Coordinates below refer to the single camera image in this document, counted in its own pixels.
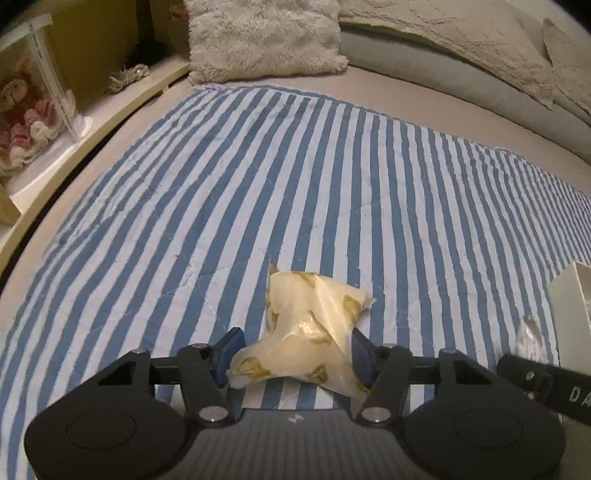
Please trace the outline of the yellow patterned white packet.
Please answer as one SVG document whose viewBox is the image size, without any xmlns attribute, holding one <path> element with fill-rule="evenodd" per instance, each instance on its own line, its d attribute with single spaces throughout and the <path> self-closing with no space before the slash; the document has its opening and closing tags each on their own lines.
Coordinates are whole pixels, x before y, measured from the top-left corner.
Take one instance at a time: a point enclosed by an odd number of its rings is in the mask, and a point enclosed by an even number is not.
<svg viewBox="0 0 591 480">
<path fill-rule="evenodd" d="M 266 334 L 232 356 L 231 388 L 290 377 L 361 402 L 369 390 L 353 369 L 353 328 L 375 299 L 318 273 L 280 271 L 266 283 Z"/>
</svg>

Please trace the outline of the clear round pastry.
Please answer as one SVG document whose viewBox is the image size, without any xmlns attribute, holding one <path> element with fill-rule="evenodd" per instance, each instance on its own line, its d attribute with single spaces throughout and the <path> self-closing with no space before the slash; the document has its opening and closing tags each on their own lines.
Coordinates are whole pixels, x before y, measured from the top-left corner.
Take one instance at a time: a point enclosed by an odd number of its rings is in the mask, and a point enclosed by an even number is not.
<svg viewBox="0 0 591 480">
<path fill-rule="evenodd" d="M 532 314 L 526 314 L 521 319 L 512 353 L 529 361 L 550 363 L 539 322 Z"/>
</svg>

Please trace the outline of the white cardboard box tray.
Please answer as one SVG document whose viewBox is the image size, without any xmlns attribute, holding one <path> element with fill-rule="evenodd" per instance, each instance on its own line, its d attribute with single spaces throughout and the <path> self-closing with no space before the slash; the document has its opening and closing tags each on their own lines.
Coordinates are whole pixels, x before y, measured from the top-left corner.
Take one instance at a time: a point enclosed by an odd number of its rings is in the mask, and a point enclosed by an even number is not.
<svg viewBox="0 0 591 480">
<path fill-rule="evenodd" d="M 590 374 L 590 266 L 573 262 L 548 286 L 560 365 Z"/>
</svg>

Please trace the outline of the blue white striped cloth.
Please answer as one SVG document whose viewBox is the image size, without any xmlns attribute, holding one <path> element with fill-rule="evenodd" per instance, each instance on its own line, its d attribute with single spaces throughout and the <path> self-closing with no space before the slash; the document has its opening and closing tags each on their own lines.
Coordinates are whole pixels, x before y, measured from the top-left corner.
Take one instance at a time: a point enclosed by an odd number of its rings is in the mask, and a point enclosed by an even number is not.
<svg viewBox="0 0 591 480">
<path fill-rule="evenodd" d="M 1 350 L 1 475 L 36 414 L 125 352 L 263 332 L 270 264 L 374 297 L 361 329 L 493 366 L 590 259 L 590 200 L 501 148 L 286 88 L 204 88 L 67 214 Z"/>
</svg>

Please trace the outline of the wooden bedside shelf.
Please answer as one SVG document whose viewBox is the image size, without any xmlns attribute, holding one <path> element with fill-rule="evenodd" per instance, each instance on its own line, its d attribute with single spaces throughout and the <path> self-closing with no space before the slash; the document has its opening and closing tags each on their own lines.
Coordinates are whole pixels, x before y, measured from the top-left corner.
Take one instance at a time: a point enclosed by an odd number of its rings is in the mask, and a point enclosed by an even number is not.
<svg viewBox="0 0 591 480">
<path fill-rule="evenodd" d="M 85 158 L 188 72 L 180 1 L 1 4 L 1 275 Z"/>
</svg>

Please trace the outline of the grey folded duvet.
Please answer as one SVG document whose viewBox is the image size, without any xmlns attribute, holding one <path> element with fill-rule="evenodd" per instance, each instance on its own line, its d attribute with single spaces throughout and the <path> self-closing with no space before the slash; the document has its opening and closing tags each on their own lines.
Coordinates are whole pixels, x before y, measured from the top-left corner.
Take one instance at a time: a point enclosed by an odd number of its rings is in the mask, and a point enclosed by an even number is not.
<svg viewBox="0 0 591 480">
<path fill-rule="evenodd" d="M 548 108 L 503 80 L 425 44 L 344 27 L 349 64 L 430 88 L 504 117 L 590 161 L 590 125 L 567 109 Z"/>
</svg>

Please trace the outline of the small figurine on shelf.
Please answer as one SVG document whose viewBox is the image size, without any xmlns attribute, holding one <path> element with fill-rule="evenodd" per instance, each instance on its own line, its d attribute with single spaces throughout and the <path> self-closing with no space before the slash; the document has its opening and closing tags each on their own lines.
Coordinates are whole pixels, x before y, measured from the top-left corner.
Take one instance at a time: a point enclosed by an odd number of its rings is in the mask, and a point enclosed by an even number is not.
<svg viewBox="0 0 591 480">
<path fill-rule="evenodd" d="M 146 78 L 150 74 L 149 68 L 144 64 L 137 64 L 131 68 L 112 72 L 108 78 L 107 93 L 117 94 L 127 86 Z"/>
</svg>

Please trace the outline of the right beige quilted pillow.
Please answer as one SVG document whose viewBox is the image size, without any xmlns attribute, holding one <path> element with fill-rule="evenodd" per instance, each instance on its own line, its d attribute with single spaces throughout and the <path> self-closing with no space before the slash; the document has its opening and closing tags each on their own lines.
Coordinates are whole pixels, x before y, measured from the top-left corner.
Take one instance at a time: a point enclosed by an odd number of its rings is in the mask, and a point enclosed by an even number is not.
<svg viewBox="0 0 591 480">
<path fill-rule="evenodd" d="M 549 18 L 542 25 L 544 45 L 557 88 L 570 101 L 590 113 L 590 56 Z"/>
</svg>

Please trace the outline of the beige quilted pillow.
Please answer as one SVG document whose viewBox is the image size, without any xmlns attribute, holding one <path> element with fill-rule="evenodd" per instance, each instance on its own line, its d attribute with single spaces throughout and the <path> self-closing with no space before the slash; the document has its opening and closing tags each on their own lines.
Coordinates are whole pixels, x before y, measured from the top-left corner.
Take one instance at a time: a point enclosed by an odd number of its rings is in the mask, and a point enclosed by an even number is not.
<svg viewBox="0 0 591 480">
<path fill-rule="evenodd" d="M 549 18 L 542 25 L 544 45 L 557 88 L 570 101 L 590 113 L 590 56 Z"/>
<path fill-rule="evenodd" d="M 339 22 L 434 45 L 553 107 L 552 67 L 504 1 L 342 1 Z"/>
</svg>

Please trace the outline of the left beige quilted pillow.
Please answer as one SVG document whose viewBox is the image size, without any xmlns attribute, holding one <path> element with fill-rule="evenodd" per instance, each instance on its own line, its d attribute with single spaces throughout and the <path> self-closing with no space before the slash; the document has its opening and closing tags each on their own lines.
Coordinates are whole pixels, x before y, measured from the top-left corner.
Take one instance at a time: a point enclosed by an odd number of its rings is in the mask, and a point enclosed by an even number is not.
<svg viewBox="0 0 591 480">
<path fill-rule="evenodd" d="M 342 1 L 339 22 L 434 45 L 553 107 L 552 67 L 504 1 Z"/>
</svg>

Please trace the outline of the fluffy white cushion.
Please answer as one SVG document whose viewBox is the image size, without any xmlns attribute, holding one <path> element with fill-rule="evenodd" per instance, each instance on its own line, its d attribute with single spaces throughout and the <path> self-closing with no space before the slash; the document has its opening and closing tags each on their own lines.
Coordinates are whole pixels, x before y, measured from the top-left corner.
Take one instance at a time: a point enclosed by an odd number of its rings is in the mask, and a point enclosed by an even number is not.
<svg viewBox="0 0 591 480">
<path fill-rule="evenodd" d="M 194 84 L 341 74 L 337 1 L 186 1 Z"/>
</svg>

